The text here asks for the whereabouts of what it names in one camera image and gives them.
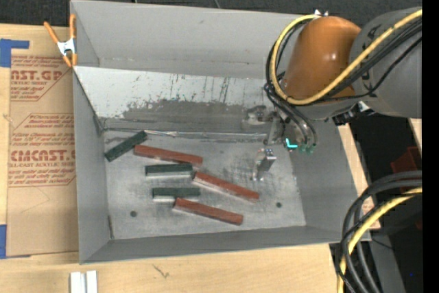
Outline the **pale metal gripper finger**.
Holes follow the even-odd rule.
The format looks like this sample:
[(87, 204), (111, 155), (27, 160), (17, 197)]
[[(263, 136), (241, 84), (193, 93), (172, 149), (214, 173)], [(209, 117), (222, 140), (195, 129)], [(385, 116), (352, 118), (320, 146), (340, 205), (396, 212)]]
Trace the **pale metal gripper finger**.
[(261, 148), (258, 150), (257, 155), (254, 158), (254, 164), (252, 168), (252, 179), (253, 180), (263, 180), (265, 176), (265, 171), (263, 169), (263, 162), (266, 157), (266, 149)]
[(265, 171), (265, 174), (269, 172), (271, 166), (274, 164), (274, 162), (277, 160), (277, 157), (274, 155), (273, 149), (265, 148), (266, 149), (266, 157), (263, 162), (263, 169)]

